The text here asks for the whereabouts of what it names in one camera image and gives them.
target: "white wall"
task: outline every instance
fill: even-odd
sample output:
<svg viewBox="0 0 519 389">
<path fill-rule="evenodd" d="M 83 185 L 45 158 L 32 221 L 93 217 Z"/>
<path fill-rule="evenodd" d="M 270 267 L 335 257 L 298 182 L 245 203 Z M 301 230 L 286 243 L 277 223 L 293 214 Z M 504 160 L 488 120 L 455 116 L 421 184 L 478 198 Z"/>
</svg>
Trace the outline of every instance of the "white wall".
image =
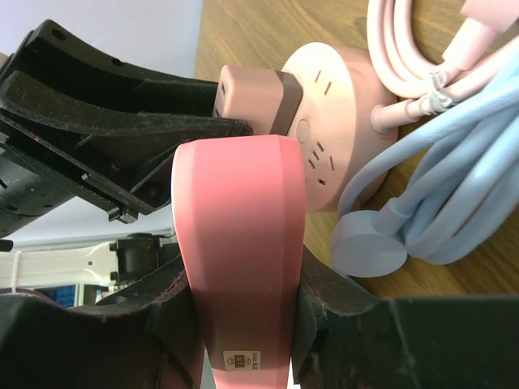
<svg viewBox="0 0 519 389">
<path fill-rule="evenodd" d="M 195 72 L 202 0 L 2 0 L 0 4 L 0 52 L 14 52 L 30 30 L 53 19 L 124 62 L 186 77 Z M 168 233 L 171 226 L 169 207 L 124 225 L 109 223 L 103 211 L 76 198 L 10 238 L 17 248 L 28 248 L 133 232 Z"/>
</svg>

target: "round pink power outlet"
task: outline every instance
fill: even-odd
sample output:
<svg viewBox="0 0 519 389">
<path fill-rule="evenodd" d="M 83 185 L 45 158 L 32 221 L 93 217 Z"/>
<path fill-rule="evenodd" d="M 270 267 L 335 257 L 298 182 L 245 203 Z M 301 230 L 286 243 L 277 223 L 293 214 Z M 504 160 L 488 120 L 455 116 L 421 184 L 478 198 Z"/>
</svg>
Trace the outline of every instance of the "round pink power outlet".
<svg viewBox="0 0 519 389">
<path fill-rule="evenodd" d="M 397 128 L 381 134 L 371 125 L 371 111 L 397 98 L 382 85 L 365 50 L 310 43 L 292 54 L 283 71 L 303 90 L 288 136 L 302 149 L 307 211 L 335 211 L 346 183 L 397 141 Z M 364 190 L 361 203 L 383 179 Z"/>
</svg>

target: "brown wood tabletop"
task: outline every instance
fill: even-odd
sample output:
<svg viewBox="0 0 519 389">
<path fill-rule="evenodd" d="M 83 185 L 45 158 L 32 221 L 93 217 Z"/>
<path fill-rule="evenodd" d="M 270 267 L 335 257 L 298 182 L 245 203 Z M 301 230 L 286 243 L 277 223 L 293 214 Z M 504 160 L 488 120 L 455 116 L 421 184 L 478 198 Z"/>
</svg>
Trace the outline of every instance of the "brown wood tabletop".
<svg viewBox="0 0 519 389">
<path fill-rule="evenodd" d="M 431 60 L 441 53 L 460 27 L 463 0 L 416 0 L 414 36 Z M 312 41 L 367 48 L 367 0 L 204 0 L 196 77 L 218 80 L 225 64 L 280 70 L 300 46 Z M 495 43 L 501 46 L 518 34 L 515 26 Z M 403 126 L 401 136 L 424 121 Z M 365 208 L 379 209 L 398 196 L 423 154 L 392 169 Z M 324 263 L 330 264 L 329 239 L 337 215 L 307 217 L 305 244 Z M 384 297 L 459 295 L 519 292 L 519 212 L 487 242 L 457 263 L 433 266 L 409 259 L 391 275 L 360 279 L 370 292 Z"/>
</svg>

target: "pink power cord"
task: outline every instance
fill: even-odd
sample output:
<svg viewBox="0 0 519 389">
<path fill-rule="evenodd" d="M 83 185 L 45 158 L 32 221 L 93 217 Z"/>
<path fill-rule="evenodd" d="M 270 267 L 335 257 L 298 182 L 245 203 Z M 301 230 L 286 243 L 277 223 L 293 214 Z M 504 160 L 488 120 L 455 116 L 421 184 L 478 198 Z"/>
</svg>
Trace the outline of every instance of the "pink power cord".
<svg viewBox="0 0 519 389">
<path fill-rule="evenodd" d="M 467 20 L 444 51 L 444 63 L 436 66 L 419 53 L 414 43 L 412 0 L 370 0 L 367 43 L 373 67 L 386 88 L 409 99 L 375 107 L 371 115 L 373 127 L 384 132 L 416 122 L 421 116 L 442 112 L 483 88 L 519 50 L 518 36 L 478 62 L 492 41 L 519 16 L 519 2 L 499 3 L 489 6 L 483 0 L 467 0 L 462 9 Z"/>
</svg>

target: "sticker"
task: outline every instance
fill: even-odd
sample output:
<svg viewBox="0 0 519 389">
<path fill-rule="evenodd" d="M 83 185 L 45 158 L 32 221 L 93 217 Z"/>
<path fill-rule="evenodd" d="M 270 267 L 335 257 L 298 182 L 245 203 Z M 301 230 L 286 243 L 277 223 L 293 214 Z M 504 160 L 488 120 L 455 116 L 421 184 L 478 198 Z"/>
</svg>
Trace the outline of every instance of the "sticker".
<svg viewBox="0 0 519 389">
<path fill-rule="evenodd" d="M 232 371 L 260 370 L 261 352 L 224 351 L 225 369 Z"/>
</svg>

